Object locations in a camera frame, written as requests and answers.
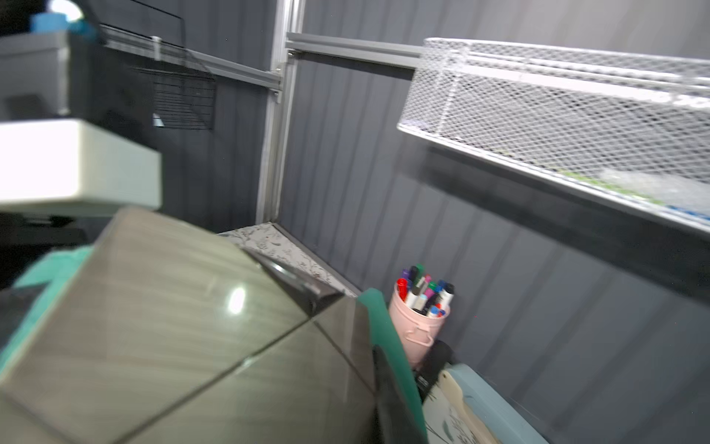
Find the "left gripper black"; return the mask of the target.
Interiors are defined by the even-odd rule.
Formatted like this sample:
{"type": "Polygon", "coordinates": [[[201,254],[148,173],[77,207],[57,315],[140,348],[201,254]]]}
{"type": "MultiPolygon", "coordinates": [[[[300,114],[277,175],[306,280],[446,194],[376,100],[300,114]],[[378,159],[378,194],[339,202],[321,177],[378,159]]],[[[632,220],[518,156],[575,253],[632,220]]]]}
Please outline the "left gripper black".
{"type": "Polygon", "coordinates": [[[94,43],[69,31],[1,39],[1,118],[91,117],[94,43]]]}

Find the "green trousers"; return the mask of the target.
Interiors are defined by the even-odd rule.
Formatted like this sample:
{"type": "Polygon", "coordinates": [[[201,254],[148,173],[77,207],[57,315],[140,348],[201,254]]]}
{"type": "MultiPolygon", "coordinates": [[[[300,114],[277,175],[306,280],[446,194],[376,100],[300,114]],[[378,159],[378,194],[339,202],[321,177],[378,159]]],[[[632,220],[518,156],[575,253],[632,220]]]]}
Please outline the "green trousers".
{"type": "MultiPolygon", "coordinates": [[[[12,360],[29,336],[59,300],[82,266],[94,253],[87,245],[69,250],[55,250],[38,258],[15,282],[1,288],[1,373],[7,373],[12,360]]],[[[394,443],[426,443],[425,416],[415,377],[405,351],[386,313],[384,296],[379,290],[367,290],[358,302],[368,312],[370,346],[375,357],[375,381],[384,373],[389,408],[390,430],[394,443]]]]}

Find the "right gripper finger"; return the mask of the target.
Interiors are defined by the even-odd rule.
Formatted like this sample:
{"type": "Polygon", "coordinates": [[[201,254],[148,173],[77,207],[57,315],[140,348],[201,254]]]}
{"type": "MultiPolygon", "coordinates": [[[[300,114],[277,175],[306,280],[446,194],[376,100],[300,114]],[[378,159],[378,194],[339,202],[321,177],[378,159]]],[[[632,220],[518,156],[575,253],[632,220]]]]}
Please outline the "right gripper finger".
{"type": "Polygon", "coordinates": [[[1,292],[5,443],[370,443],[366,310],[136,208],[1,292]]]}

